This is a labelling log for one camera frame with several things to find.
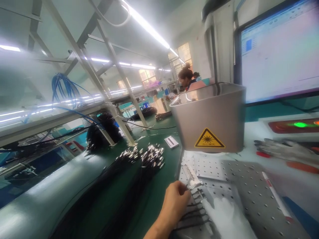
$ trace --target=computer monitor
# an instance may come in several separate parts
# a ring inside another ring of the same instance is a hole
[[[246,103],[319,94],[319,4],[285,1],[239,27],[234,82]]]

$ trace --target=workbench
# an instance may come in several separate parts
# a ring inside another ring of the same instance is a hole
[[[147,123],[149,126],[154,125],[154,128],[175,126],[173,117],[156,122],[155,116],[151,116],[147,118]],[[179,145],[170,149],[164,141],[171,135],[180,144],[176,128],[142,131],[142,128],[135,127],[132,128],[132,135],[139,149],[146,149],[149,143],[159,143],[164,148],[165,165],[150,182],[141,199],[136,213],[138,220],[132,220],[130,225],[133,230],[127,231],[132,231],[127,238],[142,238],[160,212],[167,186],[178,177],[182,147]],[[114,147],[107,147],[96,155],[85,156],[82,153],[6,205],[0,210],[0,237],[48,238],[58,221],[103,168],[110,165],[125,149],[127,145],[123,139]],[[117,208],[130,177],[129,173],[121,175],[109,190],[102,193],[89,215],[83,219],[83,226],[75,232],[79,238],[94,238],[97,235],[107,223],[107,217],[112,216],[112,210]]]

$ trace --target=laser warning label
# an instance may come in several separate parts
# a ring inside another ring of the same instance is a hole
[[[208,128],[206,128],[197,140],[195,148],[225,148],[225,146]]]

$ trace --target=blue cable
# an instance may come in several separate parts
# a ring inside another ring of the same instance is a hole
[[[63,110],[72,111],[72,112],[74,112],[74,113],[77,113],[78,115],[83,116],[86,121],[88,121],[87,119],[90,119],[90,120],[92,120],[94,123],[96,123],[97,125],[100,125],[100,126],[105,130],[105,128],[103,127],[103,125],[102,125],[100,122],[96,122],[96,121],[95,121],[94,119],[92,119],[91,117],[86,116],[86,115],[84,115],[84,114],[81,114],[80,112],[77,112],[77,111],[75,111],[75,110],[71,110],[71,109],[68,109],[68,108],[64,108],[64,107],[59,107],[59,106],[55,106],[55,108],[59,108],[59,109],[63,109]]]
[[[66,100],[74,100],[76,99],[76,96],[78,95],[79,97],[80,92],[77,89],[77,86],[83,89],[85,92],[87,92],[92,98],[93,96],[88,92],[86,89],[83,87],[79,86],[78,84],[72,82],[67,76],[65,76],[62,73],[57,73],[53,79],[52,79],[52,102],[55,100],[57,102],[60,102],[60,97],[59,94],[61,95],[62,99]],[[76,102],[73,101],[73,109],[76,107]]]

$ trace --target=white glove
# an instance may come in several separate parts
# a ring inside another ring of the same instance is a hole
[[[271,156],[311,165],[319,165],[319,155],[294,141],[284,139],[282,142],[278,142],[265,138],[265,141],[255,140],[254,142],[258,151]]]
[[[214,208],[207,199],[203,199],[202,204],[222,239],[257,239],[237,204],[230,202],[227,198],[215,198]]]

